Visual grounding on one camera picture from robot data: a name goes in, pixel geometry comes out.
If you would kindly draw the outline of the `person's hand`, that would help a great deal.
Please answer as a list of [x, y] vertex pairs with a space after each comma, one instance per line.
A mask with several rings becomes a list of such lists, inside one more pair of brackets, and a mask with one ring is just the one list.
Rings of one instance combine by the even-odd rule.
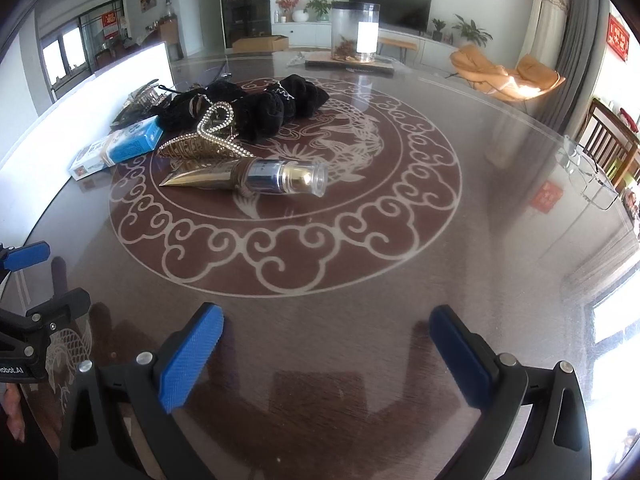
[[14, 384], [1, 385], [1, 441], [25, 442], [25, 419], [20, 389]]

